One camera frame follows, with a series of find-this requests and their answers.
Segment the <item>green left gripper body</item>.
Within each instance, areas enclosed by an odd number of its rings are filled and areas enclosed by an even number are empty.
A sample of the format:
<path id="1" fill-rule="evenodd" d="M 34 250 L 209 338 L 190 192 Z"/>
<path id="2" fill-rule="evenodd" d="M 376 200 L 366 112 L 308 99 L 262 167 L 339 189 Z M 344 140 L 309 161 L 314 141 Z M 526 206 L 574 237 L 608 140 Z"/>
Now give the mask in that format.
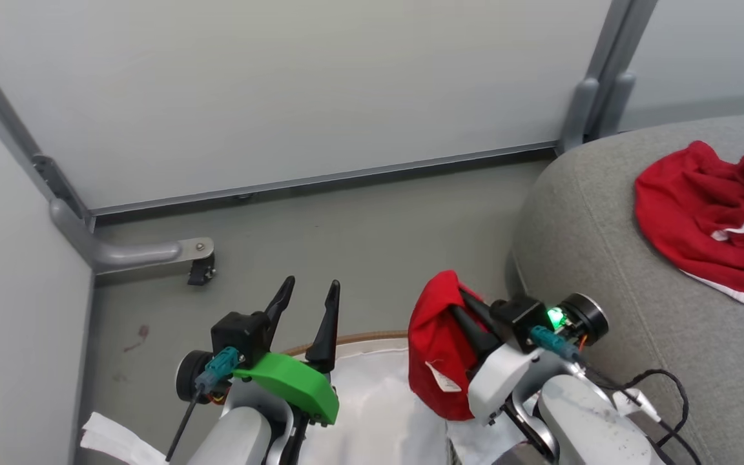
<path id="1" fill-rule="evenodd" d="M 340 401 L 330 380 L 302 361 L 285 353 L 266 353 L 254 367 L 239 365 L 232 372 L 250 378 L 261 388 L 302 410 L 319 424 L 334 426 Z"/>

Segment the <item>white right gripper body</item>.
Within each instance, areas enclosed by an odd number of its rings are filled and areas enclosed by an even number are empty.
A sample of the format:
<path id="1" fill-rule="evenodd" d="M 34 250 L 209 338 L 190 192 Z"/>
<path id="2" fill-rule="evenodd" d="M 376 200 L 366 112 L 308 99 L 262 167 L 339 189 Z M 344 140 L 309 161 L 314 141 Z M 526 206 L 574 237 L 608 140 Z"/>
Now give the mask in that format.
<path id="1" fill-rule="evenodd" d="M 479 424 L 487 424 L 528 372 L 533 360 L 541 354 L 542 348 L 525 354 L 508 344 L 492 351 L 469 383 L 467 399 L 473 419 Z"/>

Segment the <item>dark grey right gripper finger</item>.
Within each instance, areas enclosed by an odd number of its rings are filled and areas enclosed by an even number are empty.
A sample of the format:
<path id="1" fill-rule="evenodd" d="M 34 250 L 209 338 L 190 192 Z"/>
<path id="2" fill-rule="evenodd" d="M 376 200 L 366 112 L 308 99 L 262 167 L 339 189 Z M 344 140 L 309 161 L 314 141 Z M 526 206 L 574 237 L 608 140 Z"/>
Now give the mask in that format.
<path id="1" fill-rule="evenodd" d="M 492 329 L 493 332 L 499 336 L 500 344 L 502 344 L 504 342 L 502 336 L 500 335 L 498 327 L 493 323 L 493 320 L 490 317 L 490 307 L 466 289 L 460 290 L 460 296 L 464 302 L 463 307 L 469 309 L 472 314 L 481 317 L 488 329 Z"/>
<path id="2" fill-rule="evenodd" d="M 475 356 L 475 361 L 470 363 L 467 373 L 477 373 L 487 357 L 500 347 L 500 338 L 492 329 L 488 329 L 481 317 L 472 314 L 469 309 L 453 305 L 449 311 Z"/>

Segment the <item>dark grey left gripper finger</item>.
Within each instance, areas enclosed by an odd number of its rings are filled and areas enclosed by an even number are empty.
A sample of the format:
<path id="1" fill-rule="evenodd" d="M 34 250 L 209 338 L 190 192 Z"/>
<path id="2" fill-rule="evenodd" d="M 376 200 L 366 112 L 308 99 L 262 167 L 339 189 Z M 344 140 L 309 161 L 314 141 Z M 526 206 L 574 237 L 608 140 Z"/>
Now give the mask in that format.
<path id="1" fill-rule="evenodd" d="M 318 333 L 305 353 L 308 366 L 325 375 L 333 371 L 336 362 L 341 291 L 339 280 L 333 280 L 325 298 L 325 311 Z"/>
<path id="2" fill-rule="evenodd" d="M 265 312 L 263 312 L 265 314 L 265 329 L 262 333 L 262 342 L 266 351 L 271 351 L 278 323 L 280 323 L 280 317 L 287 309 L 287 306 L 289 306 L 295 283 L 295 277 L 288 276 L 281 284 L 275 296 L 272 297 Z"/>

